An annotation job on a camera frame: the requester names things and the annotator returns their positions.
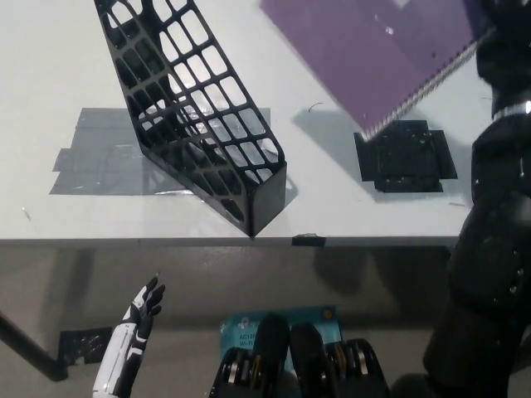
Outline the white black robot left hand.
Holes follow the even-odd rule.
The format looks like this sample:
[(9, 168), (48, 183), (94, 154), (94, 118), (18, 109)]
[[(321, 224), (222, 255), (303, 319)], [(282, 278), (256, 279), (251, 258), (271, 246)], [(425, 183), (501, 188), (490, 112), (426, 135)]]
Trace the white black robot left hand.
[(165, 286), (154, 276), (134, 297), (100, 363), (93, 397), (129, 397), (144, 358), (153, 321), (161, 311)]

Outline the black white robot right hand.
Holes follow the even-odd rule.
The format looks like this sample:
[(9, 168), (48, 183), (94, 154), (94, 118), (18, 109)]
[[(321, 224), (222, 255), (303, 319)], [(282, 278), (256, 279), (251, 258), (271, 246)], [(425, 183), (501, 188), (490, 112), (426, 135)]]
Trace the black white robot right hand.
[(492, 119), (530, 113), (530, 2), (482, 1), (494, 30), (477, 50), (478, 75), (491, 88)]

